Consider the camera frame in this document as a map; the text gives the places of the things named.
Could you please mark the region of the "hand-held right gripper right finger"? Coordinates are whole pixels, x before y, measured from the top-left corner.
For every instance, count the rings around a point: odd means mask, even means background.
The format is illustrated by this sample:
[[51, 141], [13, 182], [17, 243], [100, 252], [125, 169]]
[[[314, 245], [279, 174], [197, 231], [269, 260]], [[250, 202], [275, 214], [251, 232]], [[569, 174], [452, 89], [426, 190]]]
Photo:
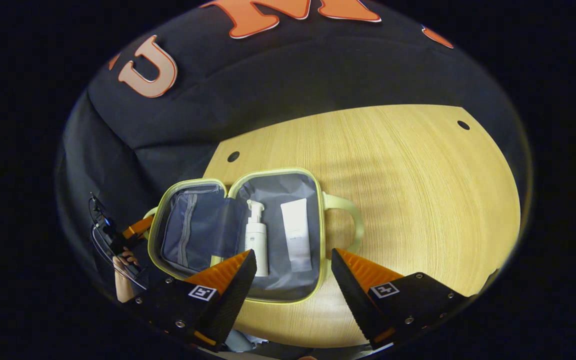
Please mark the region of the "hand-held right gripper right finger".
[[402, 275], [342, 248], [331, 252], [331, 271], [374, 350], [425, 335], [470, 300], [428, 274]]

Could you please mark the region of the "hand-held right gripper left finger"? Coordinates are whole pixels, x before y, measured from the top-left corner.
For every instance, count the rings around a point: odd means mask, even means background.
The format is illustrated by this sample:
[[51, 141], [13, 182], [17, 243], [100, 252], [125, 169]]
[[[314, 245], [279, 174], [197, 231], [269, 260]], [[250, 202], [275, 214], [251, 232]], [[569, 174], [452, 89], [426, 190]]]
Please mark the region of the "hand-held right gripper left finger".
[[126, 301], [125, 309], [176, 341], [217, 353], [257, 271], [256, 253], [249, 249], [188, 278], [169, 276]]

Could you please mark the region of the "white pump bottle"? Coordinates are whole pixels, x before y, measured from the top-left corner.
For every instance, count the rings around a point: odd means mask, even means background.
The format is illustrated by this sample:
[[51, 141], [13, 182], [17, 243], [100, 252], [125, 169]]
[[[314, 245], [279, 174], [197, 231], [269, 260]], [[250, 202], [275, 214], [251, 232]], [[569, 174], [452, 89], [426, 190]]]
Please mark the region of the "white pump bottle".
[[268, 238], [267, 227], [262, 222], [262, 214], [265, 210], [263, 203], [256, 202], [252, 199], [247, 200], [247, 207], [250, 215], [247, 218], [244, 248], [246, 251], [254, 251], [256, 259], [256, 277], [269, 276], [268, 264]]

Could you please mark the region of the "pale yellow suitcase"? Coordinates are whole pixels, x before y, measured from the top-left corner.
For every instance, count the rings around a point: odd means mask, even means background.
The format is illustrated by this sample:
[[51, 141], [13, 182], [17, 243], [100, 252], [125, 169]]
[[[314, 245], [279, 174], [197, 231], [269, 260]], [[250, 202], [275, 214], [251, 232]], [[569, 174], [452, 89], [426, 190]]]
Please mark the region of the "pale yellow suitcase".
[[[186, 180], [169, 187], [157, 208], [148, 238], [148, 254], [160, 271], [185, 280], [245, 250], [250, 210], [247, 200], [262, 203], [267, 227], [268, 276], [254, 276], [247, 301], [291, 305], [320, 289], [331, 264], [326, 252], [324, 213], [347, 211], [353, 221], [349, 251], [361, 246], [365, 225], [350, 200], [327, 194], [303, 168], [252, 172], [226, 186], [217, 178]], [[291, 271], [281, 204], [307, 200], [312, 270]]]

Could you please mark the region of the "white squeeze tube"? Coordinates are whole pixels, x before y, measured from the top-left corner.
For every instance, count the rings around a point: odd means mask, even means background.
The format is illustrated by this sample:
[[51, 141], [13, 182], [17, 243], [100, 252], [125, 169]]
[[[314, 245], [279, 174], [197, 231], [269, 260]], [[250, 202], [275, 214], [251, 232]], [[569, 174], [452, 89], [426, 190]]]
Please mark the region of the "white squeeze tube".
[[311, 260], [307, 199], [281, 203], [286, 248], [292, 272], [310, 272]]

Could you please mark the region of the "person's light trousers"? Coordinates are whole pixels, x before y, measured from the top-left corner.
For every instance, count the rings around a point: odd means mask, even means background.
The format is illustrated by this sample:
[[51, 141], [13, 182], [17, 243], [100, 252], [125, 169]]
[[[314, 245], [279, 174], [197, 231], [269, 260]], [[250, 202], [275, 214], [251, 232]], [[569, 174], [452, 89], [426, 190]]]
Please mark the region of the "person's light trousers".
[[268, 343], [269, 341], [267, 339], [233, 329], [227, 335], [224, 346], [227, 351], [230, 351], [231, 353], [246, 353], [256, 350], [263, 346], [263, 344]]

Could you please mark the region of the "black backdrop cloth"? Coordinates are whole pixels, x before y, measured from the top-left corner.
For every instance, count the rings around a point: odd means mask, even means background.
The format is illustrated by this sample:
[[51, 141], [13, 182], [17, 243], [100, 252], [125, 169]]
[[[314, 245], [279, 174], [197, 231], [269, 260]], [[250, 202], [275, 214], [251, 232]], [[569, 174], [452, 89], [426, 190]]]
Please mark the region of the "black backdrop cloth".
[[55, 160], [61, 227], [83, 275], [110, 267], [90, 240], [89, 196], [118, 220], [198, 178], [226, 139], [359, 107], [455, 106], [499, 146], [522, 211], [530, 151], [507, 93], [454, 41], [372, 0], [216, 0], [138, 36], [74, 102]]

